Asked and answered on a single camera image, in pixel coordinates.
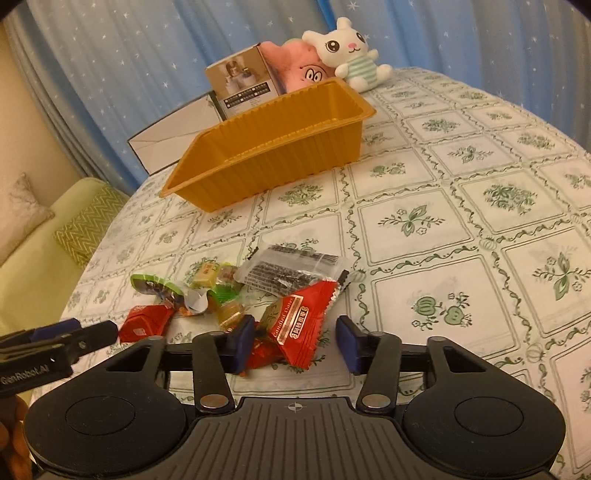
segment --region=yellow candy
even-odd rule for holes
[[[204,262],[193,276],[191,288],[213,288],[216,285],[217,272],[220,265],[213,260]]]

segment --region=red candy wrapper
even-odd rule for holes
[[[290,365],[307,370],[314,358],[324,313],[339,291],[335,281],[321,280],[269,305],[261,319]]]
[[[119,330],[121,342],[137,342],[152,335],[162,335],[174,309],[166,305],[133,307]]]
[[[281,353],[279,345],[270,338],[256,338],[252,346],[251,356],[246,363],[246,369],[266,367],[280,360],[283,360],[283,353]]]

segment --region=wall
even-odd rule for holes
[[[0,24],[0,189],[21,172],[47,206],[80,178],[31,99]]]

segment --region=pink plush toy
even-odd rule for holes
[[[281,47],[264,41],[260,48],[267,63],[279,75],[286,92],[335,76],[335,69],[324,65],[316,49],[302,40],[288,40]]]

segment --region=box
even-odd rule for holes
[[[357,161],[364,119],[375,109],[331,78],[202,132],[168,177],[176,193],[214,212],[279,185]]]
[[[281,84],[265,62],[258,44],[210,65],[205,75],[227,118],[282,93]]]
[[[213,92],[191,100],[127,142],[152,175],[180,160],[200,132],[225,120]]]

